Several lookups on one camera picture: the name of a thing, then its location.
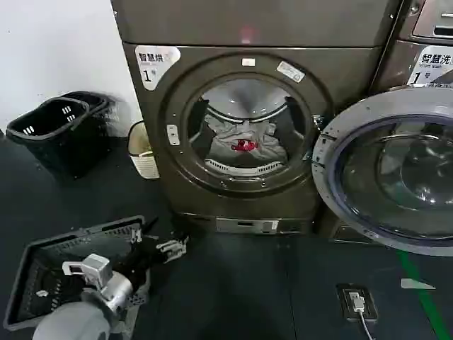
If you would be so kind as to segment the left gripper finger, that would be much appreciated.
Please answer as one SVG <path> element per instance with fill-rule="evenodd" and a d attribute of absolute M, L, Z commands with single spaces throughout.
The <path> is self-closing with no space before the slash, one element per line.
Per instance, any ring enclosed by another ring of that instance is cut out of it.
<path fill-rule="evenodd" d="M 135 216 L 130 228 L 130 244 L 139 244 L 144 240 L 158 240 L 159 237 L 151 233 L 158 221 L 158 217 L 147 222 L 143 216 Z"/>
<path fill-rule="evenodd" d="M 175 261 L 187 253 L 189 234 L 187 232 L 174 232 L 169 239 L 156 245 L 161 262 L 167 264 Z"/>

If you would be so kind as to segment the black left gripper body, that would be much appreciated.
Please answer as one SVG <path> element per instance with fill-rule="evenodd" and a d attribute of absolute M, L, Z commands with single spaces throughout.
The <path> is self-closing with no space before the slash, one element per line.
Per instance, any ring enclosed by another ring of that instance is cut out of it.
<path fill-rule="evenodd" d="M 132 244 L 130 252 L 118 261 L 117 272 L 126 277 L 133 288 L 144 285 L 147 271 L 167 260 L 167 255 L 157 249 L 161 241 L 157 236 L 145 236 L 141 242 Z"/>

